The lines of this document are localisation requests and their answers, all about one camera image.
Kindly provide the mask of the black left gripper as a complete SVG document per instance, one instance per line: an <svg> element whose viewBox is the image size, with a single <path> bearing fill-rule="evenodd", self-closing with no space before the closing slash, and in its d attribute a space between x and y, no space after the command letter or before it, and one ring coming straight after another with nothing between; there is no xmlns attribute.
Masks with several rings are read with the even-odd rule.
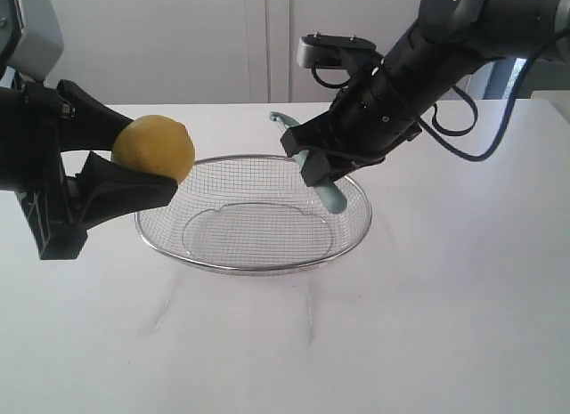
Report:
<svg viewBox="0 0 570 414"><path fill-rule="evenodd" d="M132 119L75 82L61 80L56 90L31 82L20 90L1 89L1 189L15 193L40 259L74 260L87 239L78 223L88 230L122 215L165 207L178 183L91 151L76 174L75 217L61 151L111 151Z"/></svg>

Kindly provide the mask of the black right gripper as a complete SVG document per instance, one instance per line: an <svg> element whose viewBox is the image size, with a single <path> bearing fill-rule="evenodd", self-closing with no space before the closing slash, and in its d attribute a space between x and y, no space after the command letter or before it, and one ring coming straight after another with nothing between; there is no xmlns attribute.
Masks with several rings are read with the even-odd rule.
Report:
<svg viewBox="0 0 570 414"><path fill-rule="evenodd" d="M309 150L301 167L307 187L379 165L390 151L422 133L386 85L381 55L341 49L339 58L349 75L347 86L328 111L288 128L280 138L289 157Z"/></svg>

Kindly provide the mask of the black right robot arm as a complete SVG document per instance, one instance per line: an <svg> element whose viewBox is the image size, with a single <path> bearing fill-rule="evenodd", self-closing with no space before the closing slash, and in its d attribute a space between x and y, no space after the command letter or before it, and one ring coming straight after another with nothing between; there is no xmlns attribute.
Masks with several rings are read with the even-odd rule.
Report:
<svg viewBox="0 0 570 414"><path fill-rule="evenodd" d="M507 58L569 58L569 0L421 0L417 19L380 54L359 37L312 33L299 42L299 64L342 69L329 109L288 129L281 145L301 151L306 185L334 182L375 166L422 132L447 146L452 132L423 114L465 76Z"/></svg>

